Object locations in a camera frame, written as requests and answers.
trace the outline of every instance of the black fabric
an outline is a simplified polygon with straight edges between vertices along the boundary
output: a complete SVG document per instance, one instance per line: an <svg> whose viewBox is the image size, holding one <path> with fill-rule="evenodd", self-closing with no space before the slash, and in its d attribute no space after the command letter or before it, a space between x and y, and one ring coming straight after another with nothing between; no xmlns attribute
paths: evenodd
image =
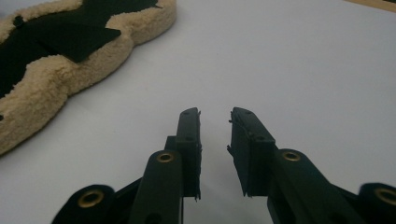
<svg viewBox="0 0 396 224"><path fill-rule="evenodd" d="M41 57L63 54L78 63L111 41L120 31L106 29L112 15L156 7L158 0L84 0L75 10L49 14L16 29L0 44L0 98L23 79L26 65Z"/></svg>

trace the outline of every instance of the beige sheepskin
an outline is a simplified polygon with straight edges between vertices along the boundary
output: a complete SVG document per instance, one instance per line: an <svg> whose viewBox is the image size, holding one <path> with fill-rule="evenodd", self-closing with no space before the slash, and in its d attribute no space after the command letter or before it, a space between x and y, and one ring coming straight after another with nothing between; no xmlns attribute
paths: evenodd
<svg viewBox="0 0 396 224"><path fill-rule="evenodd" d="M13 18L25 21L54 12L79 8L82 0L61 0L19 10L0 21L0 44L14 29ZM38 59L26 66L23 80L0 98L0 155L42 129L61 109L68 96L102 80L126 60L133 47L167 30L176 19L176 0L159 0L158 7L114 15L106 28L121 35L82 63L62 55Z"/></svg>

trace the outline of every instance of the fleece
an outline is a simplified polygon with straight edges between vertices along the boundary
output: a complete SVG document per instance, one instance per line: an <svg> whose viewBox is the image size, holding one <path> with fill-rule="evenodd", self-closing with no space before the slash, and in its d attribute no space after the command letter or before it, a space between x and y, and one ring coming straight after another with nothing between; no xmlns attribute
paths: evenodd
<svg viewBox="0 0 396 224"><path fill-rule="evenodd" d="M15 29L13 20L25 21L73 10L82 0L61 0L16 11L0 21L0 44ZM62 55L40 58L26 66L23 79L0 99L0 155L41 130L62 108L67 98L113 73L134 46L167 30L176 19L176 0L159 0L158 7L112 16L106 28L121 35L81 63Z"/></svg>

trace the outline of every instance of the screw hole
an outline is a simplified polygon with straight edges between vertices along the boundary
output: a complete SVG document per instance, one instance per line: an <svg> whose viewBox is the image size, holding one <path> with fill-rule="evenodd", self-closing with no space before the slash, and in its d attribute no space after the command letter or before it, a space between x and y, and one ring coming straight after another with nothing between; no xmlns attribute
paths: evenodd
<svg viewBox="0 0 396 224"><path fill-rule="evenodd" d="M375 189L375 196L382 202L396 206L396 192L391 189Z"/></svg>
<svg viewBox="0 0 396 224"><path fill-rule="evenodd" d="M78 206L82 208L94 207L99 204L105 197L105 194L99 189L88 190L78 199Z"/></svg>
<svg viewBox="0 0 396 224"><path fill-rule="evenodd" d="M174 156L170 153L163 153L158 155L157 157L157 161L159 162L169 162L172 161L174 159Z"/></svg>
<svg viewBox="0 0 396 224"><path fill-rule="evenodd" d="M295 153L295 152L284 152L283 154L283 158L285 158L288 161L299 161L301 159L300 155Z"/></svg>

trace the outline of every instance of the white surface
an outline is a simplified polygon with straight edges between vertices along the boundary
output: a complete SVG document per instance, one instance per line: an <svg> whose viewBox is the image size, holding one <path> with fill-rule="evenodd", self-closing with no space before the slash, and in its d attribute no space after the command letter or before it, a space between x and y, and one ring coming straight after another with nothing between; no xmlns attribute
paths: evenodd
<svg viewBox="0 0 396 224"><path fill-rule="evenodd" d="M1 0L0 16L39 2ZM136 180L194 106L202 200L185 200L187 224L272 223L265 198L242 196L226 150L234 106L253 111L279 147L302 151L335 185L396 186L396 14L341 0L177 7L169 32L0 158L0 223L51 223L78 189Z"/></svg>

